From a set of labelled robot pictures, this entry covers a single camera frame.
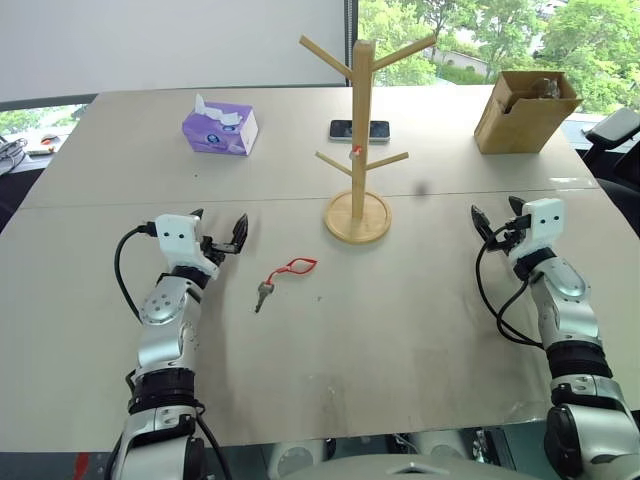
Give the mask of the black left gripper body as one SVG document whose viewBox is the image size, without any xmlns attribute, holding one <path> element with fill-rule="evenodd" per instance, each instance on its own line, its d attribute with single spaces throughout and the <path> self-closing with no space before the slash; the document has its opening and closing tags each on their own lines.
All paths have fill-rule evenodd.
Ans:
<svg viewBox="0 0 640 480">
<path fill-rule="evenodd" d="M 206 259 L 215 265 L 221 265 L 226 256 L 231 253 L 231 245 L 215 243 L 211 236 L 205 235 L 200 242 L 200 250 Z"/>
</svg>

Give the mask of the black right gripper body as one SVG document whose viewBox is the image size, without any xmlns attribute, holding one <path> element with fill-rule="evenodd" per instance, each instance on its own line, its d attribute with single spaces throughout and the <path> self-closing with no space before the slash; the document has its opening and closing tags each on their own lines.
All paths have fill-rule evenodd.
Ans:
<svg viewBox="0 0 640 480">
<path fill-rule="evenodd" d="M 520 215 L 495 230 L 486 241 L 488 251 L 511 251 L 524 240 L 530 216 Z"/>
</svg>

